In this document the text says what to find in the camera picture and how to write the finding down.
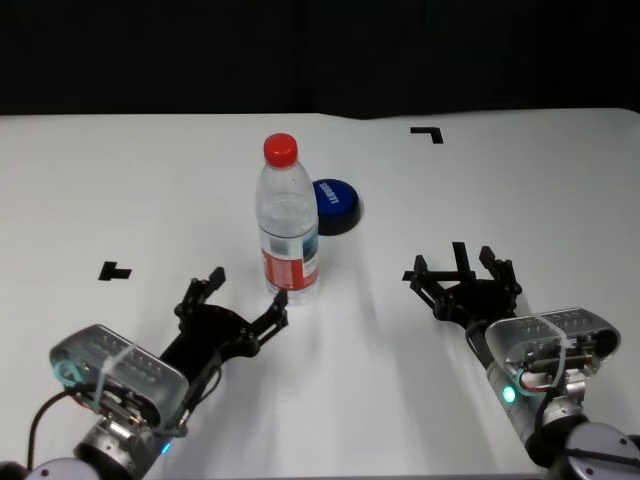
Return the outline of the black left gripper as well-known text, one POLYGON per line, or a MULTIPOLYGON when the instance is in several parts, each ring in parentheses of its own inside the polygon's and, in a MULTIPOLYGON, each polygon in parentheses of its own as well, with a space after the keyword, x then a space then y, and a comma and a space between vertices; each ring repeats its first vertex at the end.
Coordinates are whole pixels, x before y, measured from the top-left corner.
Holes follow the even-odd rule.
POLYGON ((193 383, 216 357, 224 363, 256 356, 261 347, 288 326, 288 293, 281 289, 268 309, 253 322, 219 306, 204 305, 225 283, 225 269, 216 267, 205 279, 192 278, 174 313, 180 333, 160 359, 193 383))

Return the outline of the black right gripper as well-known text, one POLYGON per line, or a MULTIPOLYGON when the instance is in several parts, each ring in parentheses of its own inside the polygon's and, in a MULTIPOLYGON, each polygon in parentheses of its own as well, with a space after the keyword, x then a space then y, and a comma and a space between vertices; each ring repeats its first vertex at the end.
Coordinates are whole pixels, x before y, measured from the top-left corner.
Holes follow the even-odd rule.
POLYGON ((514 317, 522 287, 517 282, 512 261, 497 258, 487 245, 481 248, 479 260, 493 280, 458 284, 449 289, 448 295, 441 283, 452 281, 453 272, 432 271, 424 257, 417 255, 410 273, 410 288, 432 309, 435 318, 448 317, 449 298, 449 321, 464 328, 474 321, 493 323, 514 317))

